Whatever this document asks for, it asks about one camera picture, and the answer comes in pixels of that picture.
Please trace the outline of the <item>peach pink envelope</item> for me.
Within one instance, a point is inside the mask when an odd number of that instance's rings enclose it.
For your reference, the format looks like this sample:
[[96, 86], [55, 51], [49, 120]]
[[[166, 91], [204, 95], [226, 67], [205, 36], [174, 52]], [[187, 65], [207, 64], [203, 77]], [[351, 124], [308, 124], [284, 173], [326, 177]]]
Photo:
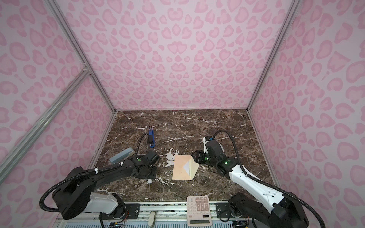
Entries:
[[[190, 177], [186, 175], [183, 165], [190, 161]], [[175, 155], [173, 180], [191, 181], [194, 179], [199, 164], [194, 161], [191, 155]]]

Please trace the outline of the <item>white letter paper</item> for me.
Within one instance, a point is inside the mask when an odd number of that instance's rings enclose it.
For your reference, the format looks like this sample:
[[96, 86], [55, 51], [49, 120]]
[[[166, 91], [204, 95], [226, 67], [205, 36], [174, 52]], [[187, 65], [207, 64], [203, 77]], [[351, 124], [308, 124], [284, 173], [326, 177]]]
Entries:
[[190, 161], [187, 161], [184, 165], [183, 165], [183, 169], [186, 172], [186, 175], [188, 177], [190, 177]]

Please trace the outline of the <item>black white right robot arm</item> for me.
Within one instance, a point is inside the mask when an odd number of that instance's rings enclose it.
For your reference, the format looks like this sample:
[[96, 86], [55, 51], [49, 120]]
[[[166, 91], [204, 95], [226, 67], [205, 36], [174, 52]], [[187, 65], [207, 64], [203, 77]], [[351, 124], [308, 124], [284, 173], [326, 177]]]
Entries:
[[294, 197], [250, 178], [251, 173], [241, 168], [236, 158], [227, 157], [217, 140], [207, 136], [202, 141], [204, 149], [192, 154], [194, 161], [212, 166], [220, 176], [238, 184], [255, 198], [251, 200], [240, 192], [232, 196], [228, 202], [235, 216], [248, 216], [270, 228], [309, 226], [302, 205]]

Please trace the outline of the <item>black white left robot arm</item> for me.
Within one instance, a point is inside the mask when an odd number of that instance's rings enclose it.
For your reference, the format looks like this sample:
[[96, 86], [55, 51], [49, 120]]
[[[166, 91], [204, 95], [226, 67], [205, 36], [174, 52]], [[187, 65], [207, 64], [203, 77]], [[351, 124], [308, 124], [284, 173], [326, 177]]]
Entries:
[[64, 220], [82, 213], [99, 213], [112, 219], [125, 218], [127, 209], [118, 194], [102, 195], [95, 193], [95, 190], [122, 178], [153, 180], [159, 159], [159, 155], [151, 150], [102, 168], [74, 168], [64, 180], [42, 195], [39, 206], [44, 211], [60, 213]]

